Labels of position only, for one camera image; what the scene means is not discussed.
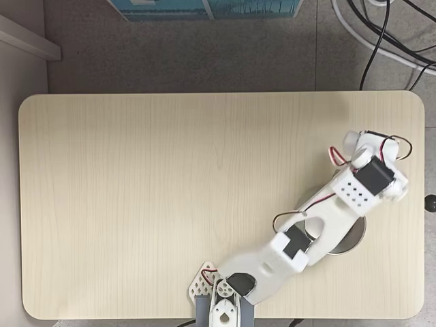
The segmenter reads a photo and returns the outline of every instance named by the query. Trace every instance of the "screw hole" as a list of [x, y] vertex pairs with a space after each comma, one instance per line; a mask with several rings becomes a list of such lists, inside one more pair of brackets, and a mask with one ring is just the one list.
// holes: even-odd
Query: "screw hole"
[[230, 321], [230, 318], [228, 315], [226, 315], [225, 313], [223, 313], [221, 315], [221, 317], [219, 318], [219, 320], [223, 323], [223, 324], [227, 324]]

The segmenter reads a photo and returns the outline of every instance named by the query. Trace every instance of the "light wood tabletop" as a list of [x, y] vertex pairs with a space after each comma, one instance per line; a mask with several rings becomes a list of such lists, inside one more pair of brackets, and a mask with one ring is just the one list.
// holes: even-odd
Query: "light wood tabletop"
[[404, 136], [410, 180], [256, 317], [406, 318], [424, 300], [424, 107], [407, 91], [38, 95], [19, 113], [22, 299], [38, 319], [193, 317], [204, 261], [273, 237], [347, 131]]

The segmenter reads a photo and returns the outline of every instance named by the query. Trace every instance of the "white robotic arm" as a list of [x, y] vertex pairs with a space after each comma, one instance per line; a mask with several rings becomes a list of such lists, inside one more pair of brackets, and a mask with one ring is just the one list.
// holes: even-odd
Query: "white robotic arm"
[[[218, 267], [218, 273], [256, 305], [273, 295], [291, 275], [320, 261], [359, 217], [382, 200], [400, 200], [407, 193], [408, 180], [395, 167], [399, 153], [396, 138], [371, 131], [349, 132], [344, 149], [352, 158], [339, 164], [341, 171], [293, 211], [268, 244], [235, 255]], [[324, 223], [320, 237], [313, 242], [295, 226], [312, 218]]]

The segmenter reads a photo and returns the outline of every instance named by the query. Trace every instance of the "gray floor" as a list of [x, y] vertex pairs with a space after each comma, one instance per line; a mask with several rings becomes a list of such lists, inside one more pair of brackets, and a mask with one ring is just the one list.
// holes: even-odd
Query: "gray floor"
[[[370, 40], [344, 0], [344, 17]], [[436, 15], [436, 1], [414, 0]], [[51, 93], [356, 90], [371, 51], [338, 23], [329, 0], [305, 0], [295, 19], [126, 23], [105, 0], [44, 0], [46, 37], [63, 49], [49, 63]], [[381, 22], [384, 9], [368, 5]], [[401, 0], [388, 30], [410, 48], [436, 44], [436, 25]], [[436, 50], [426, 55], [436, 58]], [[365, 89], [405, 89], [416, 73], [377, 56]], [[436, 77], [415, 92], [426, 106], [426, 193], [436, 193]], [[426, 298], [410, 320], [305, 320], [299, 327], [436, 326], [436, 215], [426, 215]], [[62, 321], [58, 326], [166, 327], [180, 321]], [[256, 327], [286, 327], [257, 320]]]

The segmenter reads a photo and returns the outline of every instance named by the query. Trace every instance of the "blue box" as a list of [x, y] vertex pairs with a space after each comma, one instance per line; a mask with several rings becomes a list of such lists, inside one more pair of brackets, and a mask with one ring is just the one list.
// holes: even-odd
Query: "blue box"
[[130, 22], [295, 17], [303, 0], [108, 0]]

